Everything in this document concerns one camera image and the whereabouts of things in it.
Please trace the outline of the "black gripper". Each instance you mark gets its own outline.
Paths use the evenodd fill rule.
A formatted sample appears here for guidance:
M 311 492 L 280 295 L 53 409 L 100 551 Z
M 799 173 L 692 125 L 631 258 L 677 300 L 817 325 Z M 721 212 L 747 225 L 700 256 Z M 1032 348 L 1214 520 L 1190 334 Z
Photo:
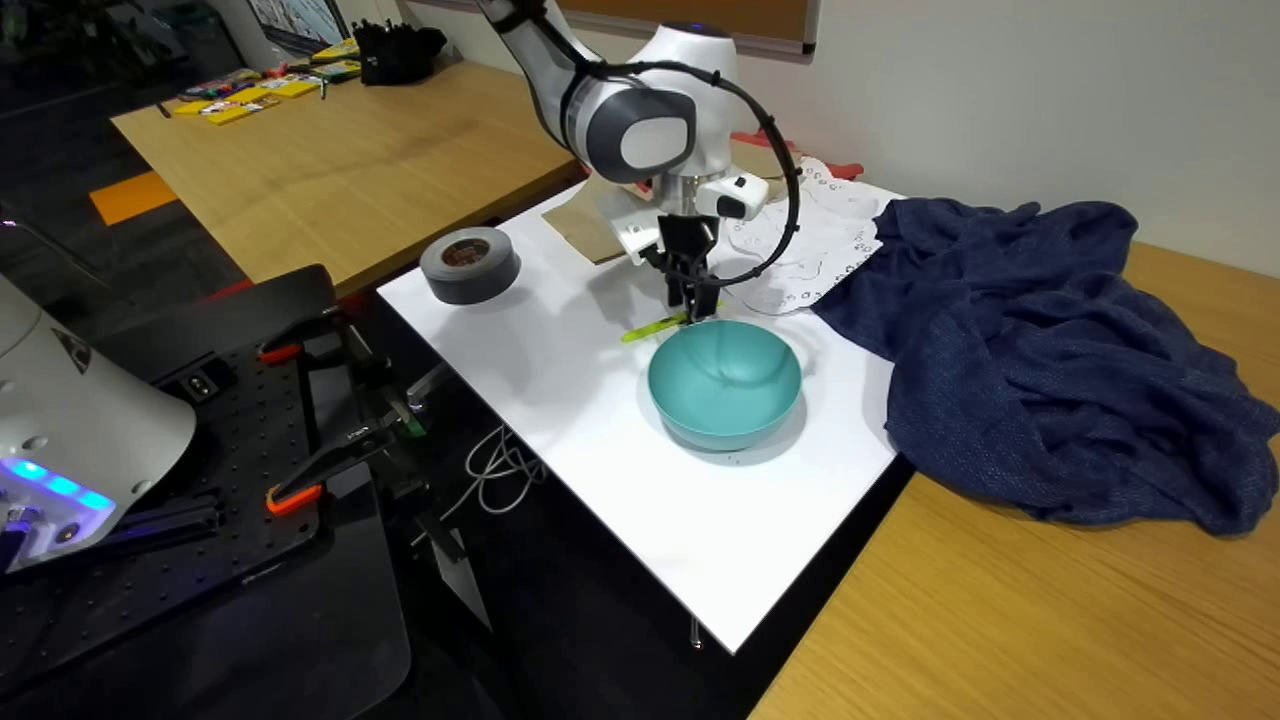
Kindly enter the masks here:
M 682 282 L 682 315 L 704 319 L 721 311 L 721 282 L 709 276 L 709 252 L 717 247 L 721 219 L 717 217 L 665 217 L 658 219 L 658 258 L 654 266 L 667 280 Z

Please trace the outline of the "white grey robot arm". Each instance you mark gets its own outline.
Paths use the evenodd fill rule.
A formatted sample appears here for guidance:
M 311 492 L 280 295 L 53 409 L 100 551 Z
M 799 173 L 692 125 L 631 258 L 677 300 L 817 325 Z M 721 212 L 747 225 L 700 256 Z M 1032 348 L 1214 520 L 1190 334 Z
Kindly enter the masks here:
M 712 315 L 709 244 L 692 225 L 694 188 L 733 162 L 721 81 L 735 75 L 735 44 L 658 23 L 631 61 L 608 63 L 571 35 L 555 0 L 480 0 L 480 17 L 519 63 L 544 133 L 600 181 L 650 188 L 658 244 L 642 258 L 665 271 L 672 304 Z

